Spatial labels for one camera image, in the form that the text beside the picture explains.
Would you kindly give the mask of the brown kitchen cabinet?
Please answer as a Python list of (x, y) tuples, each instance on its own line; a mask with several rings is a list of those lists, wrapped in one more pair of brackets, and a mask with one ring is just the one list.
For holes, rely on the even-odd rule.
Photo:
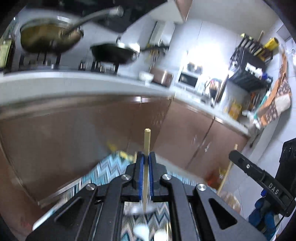
[(172, 97), (67, 96), (1, 106), (1, 147), (34, 201), (54, 194), (115, 151), (151, 150), (208, 180), (248, 133)]

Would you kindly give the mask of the white bowl on counter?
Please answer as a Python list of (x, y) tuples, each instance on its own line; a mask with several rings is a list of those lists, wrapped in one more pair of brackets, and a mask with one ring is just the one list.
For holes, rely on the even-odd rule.
[(154, 79), (154, 75), (148, 72), (141, 71), (139, 73), (139, 80), (145, 83), (151, 83)]

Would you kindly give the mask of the zigzag woven placemat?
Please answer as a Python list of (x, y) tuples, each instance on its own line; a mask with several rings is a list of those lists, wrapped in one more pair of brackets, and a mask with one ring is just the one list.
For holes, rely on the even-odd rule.
[[(118, 151), (107, 156), (100, 161), (90, 172), (78, 178), (62, 190), (56, 196), (57, 203), (44, 214), (33, 225), (33, 230), (40, 226), (50, 216), (52, 216), (60, 207), (69, 201), (78, 193), (86, 184), (94, 183), (97, 186), (108, 184), (112, 179), (125, 173), (129, 164), (134, 161), (134, 156), (123, 151)], [(169, 206), (167, 203), (157, 204), (157, 209), (150, 214), (128, 215), (127, 212), (132, 207), (132, 203), (126, 202), (124, 208), (124, 218), (121, 228), (121, 240), (140, 240), (133, 233), (136, 225), (144, 224), (149, 227), (149, 239), (153, 240), (157, 232), (165, 232), (166, 239), (171, 240), (171, 224), (169, 215)]]

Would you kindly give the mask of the white kitchen countertop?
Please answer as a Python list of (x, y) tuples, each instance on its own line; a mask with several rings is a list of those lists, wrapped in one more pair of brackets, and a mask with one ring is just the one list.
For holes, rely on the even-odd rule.
[(71, 94), (174, 97), (175, 100), (184, 102), (191, 108), (214, 116), (219, 123), (234, 128), (248, 137), (251, 135), (238, 121), (216, 108), (202, 104), (196, 97), (154, 83), (146, 84), (133, 78), (84, 71), (22, 71), (1, 74), (2, 104), (29, 98)]

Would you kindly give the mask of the gas stove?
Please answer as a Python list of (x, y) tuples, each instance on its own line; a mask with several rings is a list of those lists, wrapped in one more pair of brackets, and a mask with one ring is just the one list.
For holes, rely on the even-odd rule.
[(70, 59), (62, 54), (26, 53), (14, 56), (10, 67), (4, 69), (4, 74), (21, 71), (84, 71), (116, 75), (118, 64), (99, 62), (89, 57)]

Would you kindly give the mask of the black dish rack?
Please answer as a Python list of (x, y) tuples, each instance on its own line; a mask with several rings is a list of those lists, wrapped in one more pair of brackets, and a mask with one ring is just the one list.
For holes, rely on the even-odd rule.
[(273, 78), (267, 74), (266, 66), (273, 59), (273, 51), (245, 33), (241, 38), (230, 58), (228, 80), (249, 93), (268, 89)]

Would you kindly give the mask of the black wok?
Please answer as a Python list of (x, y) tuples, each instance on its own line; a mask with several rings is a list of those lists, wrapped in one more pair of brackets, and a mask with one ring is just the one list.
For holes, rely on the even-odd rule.
[(139, 55), (143, 52), (151, 50), (168, 50), (170, 46), (151, 46), (141, 48), (138, 44), (136, 47), (126, 45), (123, 43), (105, 43), (101, 45), (94, 45), (90, 47), (92, 55), (96, 62), (106, 62), (113, 64), (130, 64), (135, 62)]

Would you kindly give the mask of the brown pot on counter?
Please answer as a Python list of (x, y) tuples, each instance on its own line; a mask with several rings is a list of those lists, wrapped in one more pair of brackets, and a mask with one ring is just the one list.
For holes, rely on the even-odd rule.
[(169, 88), (173, 80), (173, 74), (159, 68), (152, 68), (150, 73), (154, 76), (152, 82)]

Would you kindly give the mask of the white microwave oven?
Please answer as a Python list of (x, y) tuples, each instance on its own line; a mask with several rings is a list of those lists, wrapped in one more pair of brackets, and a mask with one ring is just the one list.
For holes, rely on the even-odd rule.
[(190, 92), (196, 92), (199, 86), (200, 73), (180, 69), (178, 71), (175, 86)]

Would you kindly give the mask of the steel frying pan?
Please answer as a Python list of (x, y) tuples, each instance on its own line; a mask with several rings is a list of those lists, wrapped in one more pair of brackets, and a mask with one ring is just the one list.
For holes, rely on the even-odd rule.
[(33, 19), (20, 28), (22, 48), (30, 53), (63, 53), (75, 46), (84, 36), (82, 25), (93, 20), (123, 16), (121, 6), (91, 13), (75, 23), (58, 18)]

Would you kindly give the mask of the patterned orange cloth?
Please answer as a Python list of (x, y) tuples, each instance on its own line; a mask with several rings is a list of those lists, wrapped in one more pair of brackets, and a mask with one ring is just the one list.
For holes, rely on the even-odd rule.
[(256, 112), (256, 128), (262, 129), (271, 122), (280, 117), (288, 110), (292, 102), (292, 90), (287, 79), (287, 56), (282, 53), (282, 64), (280, 67), (279, 77), (276, 80), (269, 96), (265, 98), (262, 105)]

